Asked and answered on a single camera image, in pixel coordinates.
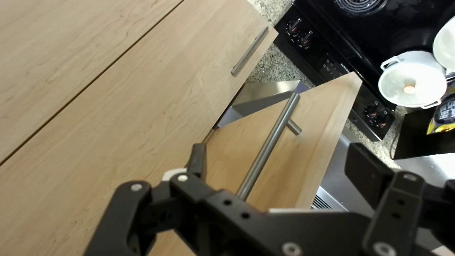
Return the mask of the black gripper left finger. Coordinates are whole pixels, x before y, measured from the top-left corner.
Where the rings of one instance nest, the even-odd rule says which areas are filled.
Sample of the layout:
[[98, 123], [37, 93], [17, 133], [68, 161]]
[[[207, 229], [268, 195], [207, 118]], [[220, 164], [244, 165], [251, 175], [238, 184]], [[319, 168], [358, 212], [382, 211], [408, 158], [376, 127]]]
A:
[[146, 256], [156, 235], [173, 231], [183, 242], [190, 235], [189, 205], [170, 191], [174, 175], [187, 174], [203, 180], [206, 147], [194, 144], [184, 168], [166, 171], [152, 188], [146, 181], [120, 184], [110, 197], [83, 256]]

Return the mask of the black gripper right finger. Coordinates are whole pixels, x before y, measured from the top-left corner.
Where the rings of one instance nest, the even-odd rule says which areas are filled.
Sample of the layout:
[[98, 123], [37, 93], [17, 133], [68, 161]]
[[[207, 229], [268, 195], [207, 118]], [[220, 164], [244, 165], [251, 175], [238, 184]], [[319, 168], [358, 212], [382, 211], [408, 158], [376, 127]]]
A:
[[362, 144], [349, 144], [345, 175], [374, 215], [362, 238], [372, 256], [410, 256], [422, 208], [425, 182], [409, 173], [393, 173]]

